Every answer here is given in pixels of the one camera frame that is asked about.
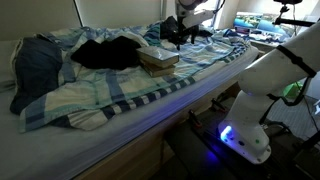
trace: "bed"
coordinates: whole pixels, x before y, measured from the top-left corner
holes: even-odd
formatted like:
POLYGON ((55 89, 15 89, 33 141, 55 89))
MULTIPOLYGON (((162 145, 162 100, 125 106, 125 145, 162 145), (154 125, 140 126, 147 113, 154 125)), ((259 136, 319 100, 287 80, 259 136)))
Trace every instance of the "bed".
MULTIPOLYGON (((130 35, 134 34, 135 37, 140 35, 151 44, 154 43, 154 39, 151 42, 150 39, 145 38, 145 35, 151 29, 154 30, 156 24, 118 29, 93 29, 89 27, 64 29, 41 33, 37 37, 40 35, 46 40, 57 43, 58 46, 62 42, 59 47, 61 49, 65 48, 64 53, 74 52, 89 39, 89 36, 101 42, 103 38, 115 37, 119 33, 124 35, 123 32, 130 32, 130 35), (74 33, 89 34, 89 36, 76 36, 74 33), (77 37, 77 39, 70 41, 70 38, 74 37, 77 37), (71 43, 71 45, 63 46, 66 45, 63 42, 71 43)), ((146 179, 150 177, 161 167, 162 163, 172 156, 170 148, 166 146, 163 140, 165 131, 185 120, 190 109, 197 111, 208 105, 210 103, 208 98, 216 97, 234 84, 236 75, 256 59, 257 48, 242 39, 226 38, 222 34, 214 33, 210 37, 197 37, 195 45, 187 43, 181 46, 180 62, 188 62, 189 64, 192 62, 193 65, 200 67, 192 69, 188 76, 181 74, 179 77, 182 78, 176 78, 173 83, 161 86, 161 90, 153 89, 136 96, 128 96, 128 99, 111 101, 109 104, 95 106, 95 109, 90 107, 87 110, 95 111, 95 114, 84 116, 90 117, 91 124, 87 125, 83 121, 86 118, 82 117, 82 123, 80 123, 82 125, 77 126, 76 123, 71 123, 71 128, 48 124, 54 121, 56 117, 69 116, 69 119, 72 119, 73 117, 70 114, 77 113, 79 109, 73 109, 71 113, 69 111, 58 112, 58 115, 48 117, 52 121, 45 120, 46 123, 36 123, 37 126, 28 126, 26 122, 28 113, 26 112, 33 112, 33 110, 36 112, 37 103, 34 102, 39 102, 38 100, 28 105, 21 112, 20 117, 9 111, 12 99, 16 95, 16 89, 12 88, 12 82, 16 81, 16 77, 11 76, 8 72, 10 71, 9 59, 14 59, 17 54, 17 47, 19 47, 17 44, 21 41, 0 42, 0 62, 4 64, 0 70, 0 73, 2 73, 0 79, 0 85, 2 85, 0 89, 2 102, 0 104, 1 179, 128 179, 129 177, 131 179, 146 179), (207 43, 207 45, 199 46, 201 43, 207 43), (204 53, 204 51, 200 53, 200 50, 208 50, 209 47, 214 47, 213 44, 219 44, 219 47, 225 48, 216 49, 218 52, 223 52, 217 53, 221 56, 213 58, 213 61, 202 61, 203 59, 201 59, 199 60, 202 63, 201 65, 194 64, 196 57, 202 57, 201 54, 204 53), (192 55, 190 54, 191 50, 195 50, 197 53, 192 55), (132 106, 130 102, 137 97, 141 98, 140 100, 144 103, 136 103, 132 106), (109 110, 112 109, 113 114, 109 114, 109 116, 104 114, 101 117, 101 109, 104 107, 108 107, 109 110), (95 122, 95 117, 103 119, 103 122, 95 122)), ((172 43, 166 40, 159 40, 158 45, 173 51, 175 49, 172 43)), ((74 69, 79 67, 79 64, 73 66, 74 69)), ((127 68, 124 71, 131 73, 138 71, 140 75, 145 73, 141 67, 127 68)), ((66 77, 60 74, 58 78, 60 78, 60 82, 66 82, 66 79, 68 79, 66 77)), ((157 82, 159 84, 163 83, 161 80, 160 78, 157 82)), ((59 83, 57 90, 61 90, 66 84, 72 83, 77 82, 59 83)), ((55 97, 58 97, 58 95, 51 94, 52 102, 54 102, 55 97)))

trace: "stack of books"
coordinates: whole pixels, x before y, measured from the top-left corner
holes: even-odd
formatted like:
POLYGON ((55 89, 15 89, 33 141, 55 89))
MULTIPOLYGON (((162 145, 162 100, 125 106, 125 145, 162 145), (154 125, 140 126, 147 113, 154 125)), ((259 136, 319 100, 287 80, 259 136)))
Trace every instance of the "stack of books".
POLYGON ((179 61, 179 54, 157 46, 137 49, 143 68, 151 77, 159 77, 174 73, 175 63, 179 61))

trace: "blue striped blanket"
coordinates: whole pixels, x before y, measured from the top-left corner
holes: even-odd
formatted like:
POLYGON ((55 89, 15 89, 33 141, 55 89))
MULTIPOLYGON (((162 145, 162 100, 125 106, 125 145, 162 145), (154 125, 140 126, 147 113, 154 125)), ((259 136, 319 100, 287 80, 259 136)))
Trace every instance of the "blue striped blanket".
POLYGON ((19 131, 27 132, 47 124, 93 130, 116 114, 151 103, 205 78, 198 72, 217 61, 228 64, 248 47, 242 39, 223 38, 215 34, 212 37, 197 37, 195 44, 187 43, 177 51, 174 46, 163 45, 159 35, 154 34, 159 31, 151 32, 152 36, 146 37, 150 29, 157 28, 155 25, 119 29, 83 27, 38 34, 56 43, 62 50, 59 88, 23 109, 19 131), (122 71, 92 70, 70 59, 71 54, 89 39, 102 42, 124 34, 135 35, 146 42, 150 42, 151 38, 153 42, 158 41, 159 46, 178 52, 180 61, 176 64, 175 73, 151 78, 140 66, 122 71))

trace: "wooden bed frame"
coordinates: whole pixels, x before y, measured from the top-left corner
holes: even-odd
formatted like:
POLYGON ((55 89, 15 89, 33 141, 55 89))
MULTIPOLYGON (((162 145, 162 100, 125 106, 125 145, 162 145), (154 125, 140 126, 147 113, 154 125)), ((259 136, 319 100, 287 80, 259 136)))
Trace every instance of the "wooden bed frame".
POLYGON ((188 118, 192 109, 196 114, 210 107, 212 98, 226 90, 237 94, 236 78, 223 83, 197 101, 183 108, 171 117, 150 128, 113 154, 79 174, 74 179, 148 179, 174 156, 164 140, 164 133, 188 118))

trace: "white sheet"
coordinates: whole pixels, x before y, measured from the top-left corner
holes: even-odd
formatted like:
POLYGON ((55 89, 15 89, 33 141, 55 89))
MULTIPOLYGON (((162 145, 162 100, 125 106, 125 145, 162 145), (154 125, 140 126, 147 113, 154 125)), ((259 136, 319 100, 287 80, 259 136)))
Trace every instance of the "white sheet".
POLYGON ((104 126, 89 132, 48 126, 19 134, 18 116, 9 111, 14 92, 0 93, 0 179, 70 179, 234 77, 257 54, 257 48, 251 47, 209 78, 115 116, 104 126))

